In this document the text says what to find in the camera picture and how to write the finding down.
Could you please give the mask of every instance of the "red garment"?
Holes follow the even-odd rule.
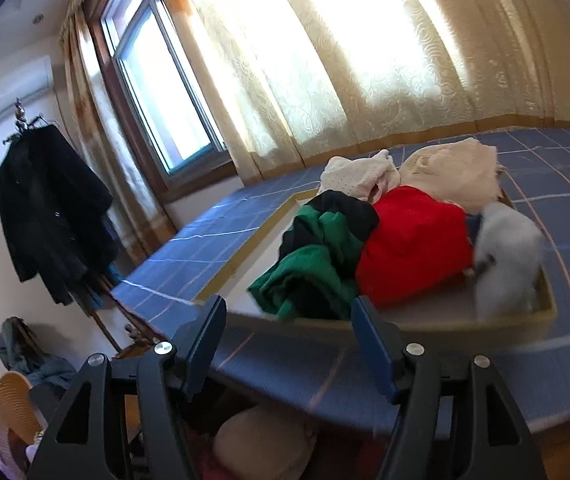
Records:
[[[374,204],[378,227],[356,268],[360,293],[388,308],[472,266],[465,211],[410,186]]]
[[[378,477],[378,470],[383,463],[386,452],[386,442],[367,440],[360,447],[356,459],[356,471],[353,480],[374,480]]]
[[[210,449],[204,450],[200,455],[198,469],[202,480],[238,480],[229,469],[216,459]]]

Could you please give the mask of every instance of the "sheer curtain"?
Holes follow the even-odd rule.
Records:
[[[566,0],[165,0],[247,183],[335,154],[570,126]]]

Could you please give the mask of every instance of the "red sweater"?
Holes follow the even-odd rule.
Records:
[[[356,268],[361,294],[388,308],[472,266],[465,211],[410,186],[374,204],[380,217]]]

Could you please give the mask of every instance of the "cream clothing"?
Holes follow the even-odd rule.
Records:
[[[440,202],[453,202],[470,215],[500,196],[494,146],[476,139],[426,146],[400,167],[401,186],[412,186]]]
[[[357,160],[332,156],[322,172],[318,193],[333,189],[373,204],[399,182],[398,170],[388,150]]]
[[[263,406],[226,421],[214,437],[214,455],[239,480],[298,480],[311,458],[316,434]]]

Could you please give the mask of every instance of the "fabric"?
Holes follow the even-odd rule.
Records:
[[[70,140],[114,197],[111,222],[134,263],[176,232],[140,172],[105,88],[92,38],[79,7],[63,37],[67,89],[75,120]]]
[[[197,459],[198,471],[202,480],[238,480],[217,459],[212,450],[204,450]]]
[[[465,212],[409,186],[373,205],[378,227],[356,268],[360,293],[388,308],[472,266]]]
[[[468,138],[425,146],[400,167],[401,185],[412,186],[440,202],[453,202],[475,215],[500,196],[495,146]]]
[[[479,319],[530,312],[543,263],[543,234],[529,218],[502,203],[482,210],[474,249],[479,272],[474,297]]]
[[[39,274],[56,303],[118,254],[107,187],[55,126],[26,130],[0,165],[0,217],[18,278]]]
[[[400,175],[389,150],[356,160],[332,156],[322,172],[318,194],[333,189],[373,204],[399,183]]]
[[[570,124],[567,0],[164,0],[245,183]]]
[[[349,319],[358,295],[354,272],[378,224],[367,202],[328,190],[300,208],[283,234],[278,261],[248,288],[280,319]]]
[[[482,225],[482,214],[467,215],[465,217],[465,222],[467,224],[467,236],[469,238],[469,242],[472,245],[476,245],[476,238],[478,238],[478,232],[481,230]]]
[[[100,274],[89,272],[79,283],[70,286],[69,294],[88,316],[95,310],[105,308],[101,295],[106,292],[106,285],[113,288],[122,281],[122,276],[114,264],[107,266]]]
[[[220,427],[214,454],[240,480],[298,480],[315,443],[303,424],[255,406]]]
[[[48,383],[66,390],[76,376],[66,359],[40,349],[31,328],[18,317],[2,323],[0,360],[7,370],[23,374],[32,386]]]

